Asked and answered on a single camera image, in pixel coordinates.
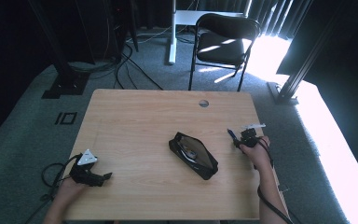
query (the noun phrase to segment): stand base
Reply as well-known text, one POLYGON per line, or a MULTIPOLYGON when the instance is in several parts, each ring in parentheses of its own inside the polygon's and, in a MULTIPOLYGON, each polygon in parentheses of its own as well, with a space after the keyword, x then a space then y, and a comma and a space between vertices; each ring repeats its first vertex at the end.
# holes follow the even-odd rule
POLYGON ((278 105, 298 105, 297 97, 291 98, 289 100, 280 98, 281 86, 276 82, 268 82, 269 90, 271 91, 272 97, 275 100, 275 104, 278 105))
POLYGON ((60 99, 61 95, 81 95, 89 81, 90 73, 75 72, 76 79, 71 85, 62 85, 60 75, 54 80, 50 90, 43 93, 42 99, 60 99))

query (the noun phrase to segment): black chair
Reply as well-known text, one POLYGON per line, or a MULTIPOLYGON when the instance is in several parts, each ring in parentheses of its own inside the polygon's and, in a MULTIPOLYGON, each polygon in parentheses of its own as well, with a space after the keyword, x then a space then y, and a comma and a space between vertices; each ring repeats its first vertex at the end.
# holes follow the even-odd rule
POLYGON ((196 64, 199 64, 234 69, 235 73, 232 77, 235 77, 243 65, 241 80, 237 89, 237 91, 240 91, 243 74, 251 55, 251 48, 259 35, 259 23, 245 17, 229 17, 214 13, 201 16, 196 23, 188 90, 191 91, 193 73, 196 64), (243 39, 251 41, 247 49, 243 46, 243 39))

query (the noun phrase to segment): wooden table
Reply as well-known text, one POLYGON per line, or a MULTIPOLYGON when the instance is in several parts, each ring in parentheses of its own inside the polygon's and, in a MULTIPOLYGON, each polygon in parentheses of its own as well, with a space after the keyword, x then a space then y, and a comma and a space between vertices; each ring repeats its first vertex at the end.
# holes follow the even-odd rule
POLYGON ((95 91, 71 157, 89 148, 98 157, 91 171, 113 175, 83 194, 66 219, 258 219, 258 173, 227 133, 240 137, 241 126, 253 123, 259 120, 245 92, 95 91), (201 140, 217 159, 211 179, 170 151, 177 132, 201 140))

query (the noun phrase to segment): gray carpet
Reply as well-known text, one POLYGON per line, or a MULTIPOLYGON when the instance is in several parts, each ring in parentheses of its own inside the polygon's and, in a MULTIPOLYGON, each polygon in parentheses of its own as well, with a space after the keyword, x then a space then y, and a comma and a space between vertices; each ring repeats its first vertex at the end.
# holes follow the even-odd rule
MULTIPOLYGON (((192 46, 178 42, 176 64, 167 65, 168 45, 169 40, 166 38, 152 39, 140 44, 140 52, 133 52, 131 58, 165 91, 185 91, 192 46)), ((227 71, 196 73, 193 90, 235 91, 239 75, 213 83, 226 73, 227 71)), ((43 168, 53 162, 65 162, 68 159, 93 91, 112 89, 116 81, 113 70, 94 73, 91 74, 83 95, 63 95, 54 100, 41 99, 56 76, 57 73, 51 66, 36 77, 0 128, 0 223, 24 223, 42 203, 39 198, 48 192, 40 177, 43 168), (76 113, 75 122, 56 124, 60 113, 76 113)), ((157 89, 131 63, 120 68, 118 78, 125 89, 157 89)), ((272 141, 271 154, 280 182, 289 189, 284 197, 292 212, 293 221, 346 223, 317 160, 314 145, 306 136, 296 110, 289 105, 275 105, 266 81, 256 76, 246 75, 242 91, 252 94, 259 119, 267 124, 263 129, 264 134, 272 141)), ((48 173, 49 178, 53 177, 53 172, 52 169, 48 173)), ((49 204, 36 214, 32 223, 41 223, 48 206, 49 204)))

